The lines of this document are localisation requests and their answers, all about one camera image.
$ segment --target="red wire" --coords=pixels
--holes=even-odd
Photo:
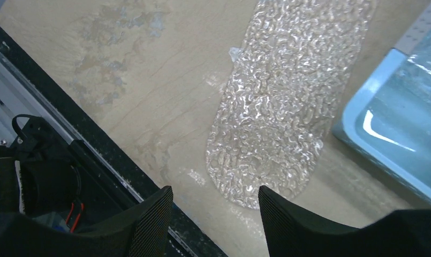
[[[74,206],[75,206],[75,205],[72,203],[72,207],[70,208],[70,212],[69,212],[69,214],[67,215],[67,218],[65,219],[65,224],[68,224],[68,223],[69,223],[70,216],[72,215],[73,207],[74,207]]]
[[[72,226],[72,228],[70,229],[70,233],[73,233],[73,231],[74,231],[74,230],[75,230],[75,228],[77,227],[78,221],[80,220],[80,216],[81,216],[81,213],[83,212],[84,208],[85,208],[85,205],[84,205],[83,203],[81,203],[81,211],[80,211],[80,213],[78,214],[77,218],[75,219],[75,222],[73,223],[73,226]]]

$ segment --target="anti-slip bath mat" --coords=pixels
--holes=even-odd
[[[375,7],[258,3],[208,139],[208,172],[224,197],[258,209],[260,185],[289,200],[304,189]]]

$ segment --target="light blue container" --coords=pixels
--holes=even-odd
[[[332,132],[431,203],[431,30],[387,54]]]

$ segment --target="blue plastic tub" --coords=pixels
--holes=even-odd
[[[431,203],[431,31],[387,54],[332,132]]]

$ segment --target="beige tile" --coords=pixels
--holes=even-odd
[[[379,2],[344,104],[428,2]],[[255,4],[7,0],[0,25],[226,254],[267,256],[259,212],[225,200],[205,165],[228,51]],[[295,202],[353,226],[422,204],[331,135]]]

